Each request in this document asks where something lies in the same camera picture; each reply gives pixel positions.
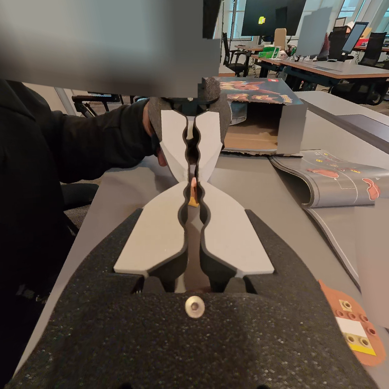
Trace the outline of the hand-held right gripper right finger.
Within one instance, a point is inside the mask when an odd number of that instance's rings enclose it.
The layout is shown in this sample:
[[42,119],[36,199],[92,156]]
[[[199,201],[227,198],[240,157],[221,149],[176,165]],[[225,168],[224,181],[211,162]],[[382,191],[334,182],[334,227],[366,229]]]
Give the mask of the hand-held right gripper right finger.
[[200,264],[209,278],[272,274],[272,265],[246,210],[208,182],[202,190]]

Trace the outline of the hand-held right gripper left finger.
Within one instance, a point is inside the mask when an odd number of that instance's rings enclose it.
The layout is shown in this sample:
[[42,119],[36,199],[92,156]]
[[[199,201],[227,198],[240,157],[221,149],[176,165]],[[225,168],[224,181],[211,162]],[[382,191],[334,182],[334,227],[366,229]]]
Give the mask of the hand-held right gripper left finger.
[[119,274],[181,275],[188,262],[188,182],[181,182],[142,209],[114,265]]

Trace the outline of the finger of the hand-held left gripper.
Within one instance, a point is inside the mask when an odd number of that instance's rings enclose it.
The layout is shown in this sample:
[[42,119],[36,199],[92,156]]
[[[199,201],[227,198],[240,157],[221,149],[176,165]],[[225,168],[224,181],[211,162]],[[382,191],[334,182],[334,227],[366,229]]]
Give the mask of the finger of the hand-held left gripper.
[[215,169],[222,148],[219,113],[207,111],[198,115],[195,118],[195,129],[199,135],[197,180],[207,182]]
[[161,110],[160,146],[167,166],[177,182],[189,182],[187,136],[193,138],[194,116],[186,117],[176,110]]

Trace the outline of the brown curved brick piece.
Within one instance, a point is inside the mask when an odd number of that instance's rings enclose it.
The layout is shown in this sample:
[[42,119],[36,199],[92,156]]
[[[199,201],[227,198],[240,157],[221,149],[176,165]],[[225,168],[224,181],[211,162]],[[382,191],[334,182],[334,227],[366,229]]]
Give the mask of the brown curved brick piece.
[[195,208],[199,206],[198,196],[197,196],[197,180],[195,176],[191,178],[190,197],[189,197],[188,205]]

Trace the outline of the grey desk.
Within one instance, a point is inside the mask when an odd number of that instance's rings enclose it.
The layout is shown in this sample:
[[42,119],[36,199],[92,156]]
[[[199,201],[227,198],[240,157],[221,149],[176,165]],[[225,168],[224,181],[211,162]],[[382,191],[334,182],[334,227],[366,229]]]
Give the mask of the grey desk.
[[254,218],[275,275],[249,293],[136,293],[113,265],[140,208],[172,183],[151,158],[106,173],[8,388],[388,388],[388,361],[370,374],[346,345],[324,294],[360,299],[264,158],[220,156],[211,184]]

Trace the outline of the person's left hand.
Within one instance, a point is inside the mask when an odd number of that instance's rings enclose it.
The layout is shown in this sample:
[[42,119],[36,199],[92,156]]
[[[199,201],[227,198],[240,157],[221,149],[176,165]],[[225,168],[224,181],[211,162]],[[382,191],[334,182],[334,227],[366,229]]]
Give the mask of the person's left hand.
[[154,155],[156,156],[158,163],[161,167],[166,167],[167,162],[165,160],[165,157],[163,155],[163,152],[161,150],[160,142],[157,137],[157,134],[153,128],[153,125],[151,123],[150,117],[149,117],[149,101],[144,106],[143,114],[142,114],[142,124],[145,132],[148,134],[148,136],[151,139],[151,145],[154,152]]

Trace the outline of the cardboard box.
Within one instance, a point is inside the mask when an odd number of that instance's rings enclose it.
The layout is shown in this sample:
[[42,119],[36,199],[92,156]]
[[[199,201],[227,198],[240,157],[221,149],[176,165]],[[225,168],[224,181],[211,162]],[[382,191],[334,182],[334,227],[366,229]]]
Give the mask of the cardboard box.
[[224,151],[301,157],[307,106],[282,79],[216,77],[232,119]]

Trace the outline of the large black television screen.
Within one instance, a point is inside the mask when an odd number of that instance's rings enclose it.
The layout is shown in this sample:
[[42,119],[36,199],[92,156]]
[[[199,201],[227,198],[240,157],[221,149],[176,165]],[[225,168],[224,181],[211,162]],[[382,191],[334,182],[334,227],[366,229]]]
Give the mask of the large black television screen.
[[287,36],[297,32],[305,0],[247,0],[242,23],[243,36],[274,36],[278,28]]

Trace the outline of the grey instruction booklet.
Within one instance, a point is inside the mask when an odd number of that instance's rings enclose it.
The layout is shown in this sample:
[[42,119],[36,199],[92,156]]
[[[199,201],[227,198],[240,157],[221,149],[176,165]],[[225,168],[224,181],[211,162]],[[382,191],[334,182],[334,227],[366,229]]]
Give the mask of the grey instruction booklet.
[[298,157],[271,156],[288,173],[287,182],[316,222],[353,283],[361,290],[356,257],[356,213],[376,219],[377,201],[388,208],[388,170],[335,157],[326,150],[303,150]]

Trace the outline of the long wooden table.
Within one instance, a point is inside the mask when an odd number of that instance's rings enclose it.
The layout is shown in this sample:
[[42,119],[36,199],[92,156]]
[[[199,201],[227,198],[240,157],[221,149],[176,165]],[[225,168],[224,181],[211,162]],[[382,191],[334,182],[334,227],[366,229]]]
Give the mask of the long wooden table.
[[304,75],[324,76],[333,80],[388,79],[389,77],[389,71],[386,69],[358,65],[354,62],[279,60],[276,63],[283,65],[287,73],[300,78]]

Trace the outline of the light grey table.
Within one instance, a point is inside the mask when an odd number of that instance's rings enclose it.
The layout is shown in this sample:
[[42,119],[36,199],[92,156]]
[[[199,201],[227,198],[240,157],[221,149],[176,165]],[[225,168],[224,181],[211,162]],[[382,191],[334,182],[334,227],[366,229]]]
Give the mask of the light grey table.
[[308,110],[389,154],[389,117],[323,91],[296,92]]

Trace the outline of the round brown brick assembly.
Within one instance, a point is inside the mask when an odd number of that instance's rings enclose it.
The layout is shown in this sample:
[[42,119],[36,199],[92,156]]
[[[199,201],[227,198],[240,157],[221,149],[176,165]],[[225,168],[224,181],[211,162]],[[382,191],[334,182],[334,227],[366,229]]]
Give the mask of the round brown brick assembly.
[[318,283],[346,343],[359,362],[368,367],[383,363],[386,360],[386,350],[361,305],[344,292],[329,288],[322,280],[318,280]]

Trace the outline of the black computer monitor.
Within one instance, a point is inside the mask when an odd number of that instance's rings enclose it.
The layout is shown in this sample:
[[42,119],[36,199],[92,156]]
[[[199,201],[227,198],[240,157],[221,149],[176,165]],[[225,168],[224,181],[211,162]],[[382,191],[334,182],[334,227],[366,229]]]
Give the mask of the black computer monitor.
[[368,24],[369,22],[364,22],[364,21],[358,21],[354,23],[353,28],[343,45],[342,57],[350,54],[353,51],[353,48],[355,47],[360,37],[363,35]]

